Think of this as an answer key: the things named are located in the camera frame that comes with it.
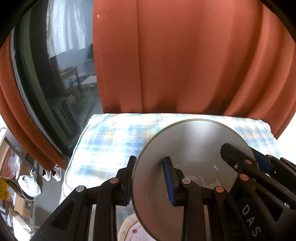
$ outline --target sneaker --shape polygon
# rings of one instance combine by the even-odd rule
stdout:
[[[47,171],[45,169],[42,170],[42,177],[44,177],[44,179],[46,181],[50,181],[50,179],[52,178],[52,171]]]
[[[58,165],[54,165],[52,168],[52,176],[59,182],[62,179],[62,168]]]
[[[35,181],[37,180],[37,172],[35,172],[33,169],[30,172],[30,176],[34,178]]]

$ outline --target bed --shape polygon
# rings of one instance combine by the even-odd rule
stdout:
[[[60,203],[79,185],[91,188],[114,177],[118,169],[126,167],[129,157],[138,157],[145,144],[161,129],[193,118],[220,122],[235,130],[250,147],[263,154],[281,157],[270,126],[261,120],[168,113],[93,115],[79,138],[65,172]],[[133,212],[131,203],[127,207],[117,208],[117,230]]]

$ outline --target white plastic bag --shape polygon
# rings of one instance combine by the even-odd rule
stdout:
[[[11,210],[11,207],[9,207],[9,209],[8,209],[7,225],[8,225],[9,227],[13,228],[13,224],[12,224],[12,210]]]
[[[20,174],[20,157],[14,151],[11,151],[7,164],[11,170],[11,174],[15,176],[15,179],[17,180]]]
[[[25,223],[22,217],[16,212],[13,212],[12,223],[13,223],[13,232],[14,232],[15,238],[18,241],[30,241],[32,237],[31,228]]]
[[[33,177],[30,177],[29,175],[22,175],[17,182],[27,195],[37,197],[41,194],[41,189]]]

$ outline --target curtain fold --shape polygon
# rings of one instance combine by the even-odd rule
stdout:
[[[95,0],[104,112],[261,119],[280,136],[296,110],[295,43],[260,1]]]
[[[10,36],[0,49],[0,113],[7,127],[26,151],[44,168],[54,164],[66,169],[61,155],[31,119],[19,93],[10,56]]]
[[[67,50],[84,49],[87,36],[81,0],[49,0],[46,11],[46,43],[49,58]]]

